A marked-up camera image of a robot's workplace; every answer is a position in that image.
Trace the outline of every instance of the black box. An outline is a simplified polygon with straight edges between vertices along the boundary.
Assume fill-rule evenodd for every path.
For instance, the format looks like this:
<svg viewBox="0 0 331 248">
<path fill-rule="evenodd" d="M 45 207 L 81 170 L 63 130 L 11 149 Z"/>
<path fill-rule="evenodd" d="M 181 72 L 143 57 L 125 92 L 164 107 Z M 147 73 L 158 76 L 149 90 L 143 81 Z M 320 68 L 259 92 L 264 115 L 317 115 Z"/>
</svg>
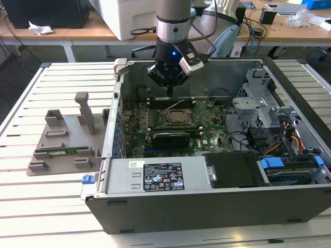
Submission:
<svg viewBox="0 0 331 248">
<path fill-rule="evenodd" d="M 260 16 L 260 22 L 262 24 L 272 24 L 274 22 L 275 15 L 277 14 L 276 11 L 269 11 L 262 9 L 262 13 Z"/>
<path fill-rule="evenodd" d="M 246 11 L 245 5 L 243 5 L 242 2 L 239 2 L 238 8 L 236 10 L 237 26 L 239 27 L 239 32 L 242 27 L 245 11 Z"/>
<path fill-rule="evenodd" d="M 88 0 L 2 0 L 15 28 L 38 26 L 82 28 L 88 19 Z"/>
</svg>

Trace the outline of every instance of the motherboard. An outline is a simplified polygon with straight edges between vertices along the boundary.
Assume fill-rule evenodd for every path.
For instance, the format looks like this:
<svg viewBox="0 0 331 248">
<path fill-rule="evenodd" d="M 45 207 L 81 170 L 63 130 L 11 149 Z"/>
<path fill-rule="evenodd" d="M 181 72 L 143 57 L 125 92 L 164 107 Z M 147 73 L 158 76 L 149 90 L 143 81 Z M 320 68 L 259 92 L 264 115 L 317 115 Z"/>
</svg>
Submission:
<svg viewBox="0 0 331 248">
<path fill-rule="evenodd" d="M 152 101 L 124 106 L 129 158 L 201 156 L 234 151 L 225 134 L 227 104 L 212 99 Z"/>
</svg>

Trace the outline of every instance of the red wire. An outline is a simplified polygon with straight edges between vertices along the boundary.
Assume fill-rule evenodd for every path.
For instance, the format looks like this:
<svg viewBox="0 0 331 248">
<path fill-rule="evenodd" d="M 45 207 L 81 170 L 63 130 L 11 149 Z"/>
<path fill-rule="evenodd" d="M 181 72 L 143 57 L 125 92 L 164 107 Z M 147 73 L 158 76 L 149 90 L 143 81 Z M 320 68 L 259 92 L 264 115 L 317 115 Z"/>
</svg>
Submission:
<svg viewBox="0 0 331 248">
<path fill-rule="evenodd" d="M 275 134 L 275 135 L 270 139 L 270 145 L 269 145 L 269 146 L 271 146 L 271 145 L 273 144 L 273 139 L 274 139 L 275 137 L 279 137 L 279 135 Z"/>
<path fill-rule="evenodd" d="M 299 137 L 297 137 L 297 136 L 295 136 L 295 134 L 294 133 L 292 133 L 292 135 L 294 136 L 294 137 L 296 137 L 298 140 L 299 140 L 299 151 L 300 151 L 300 153 L 301 154 L 303 154 L 303 150 L 302 150 L 302 146 L 303 146 L 303 143 L 302 143 L 302 140 L 301 140 L 301 138 L 299 138 Z"/>
</svg>

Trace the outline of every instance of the floor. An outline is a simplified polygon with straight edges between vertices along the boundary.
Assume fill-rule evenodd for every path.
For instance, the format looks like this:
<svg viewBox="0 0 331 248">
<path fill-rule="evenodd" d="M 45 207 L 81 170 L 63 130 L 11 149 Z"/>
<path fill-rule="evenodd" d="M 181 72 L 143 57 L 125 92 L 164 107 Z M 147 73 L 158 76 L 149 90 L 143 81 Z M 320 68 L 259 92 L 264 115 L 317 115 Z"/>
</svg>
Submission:
<svg viewBox="0 0 331 248">
<path fill-rule="evenodd" d="M 41 62 L 67 62 L 65 52 L 61 46 L 29 46 L 32 53 Z M 106 57 L 104 46 L 74 46 L 74 52 L 79 62 L 113 61 L 116 58 L 131 57 L 131 50 L 138 46 L 112 46 L 112 57 Z M 262 47 L 256 54 L 258 57 L 266 56 L 271 47 Z M 38 70 L 39 63 L 28 53 L 26 48 L 21 51 L 19 58 L 12 59 L 0 66 L 0 123 L 3 122 L 11 108 L 14 106 L 25 87 Z M 152 51 L 137 53 L 138 58 L 150 58 Z M 281 52 L 279 59 L 304 59 L 322 77 L 331 82 L 331 58 L 319 61 L 321 52 L 316 48 L 287 48 Z"/>
</svg>

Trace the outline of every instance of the white device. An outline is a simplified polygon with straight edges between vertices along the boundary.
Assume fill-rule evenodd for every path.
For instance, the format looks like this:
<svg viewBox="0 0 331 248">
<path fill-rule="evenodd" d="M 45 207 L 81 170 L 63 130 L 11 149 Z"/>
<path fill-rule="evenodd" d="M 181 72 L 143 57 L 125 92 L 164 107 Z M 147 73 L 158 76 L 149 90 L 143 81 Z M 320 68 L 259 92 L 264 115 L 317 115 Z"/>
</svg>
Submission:
<svg viewBox="0 0 331 248">
<path fill-rule="evenodd" d="M 279 16 L 289 16 L 291 14 L 296 14 L 301 9 L 306 9 L 307 4 L 266 4 L 270 9 L 277 11 Z"/>
<path fill-rule="evenodd" d="M 155 0 L 89 0 L 119 40 L 132 39 L 131 30 L 156 26 Z"/>
</svg>

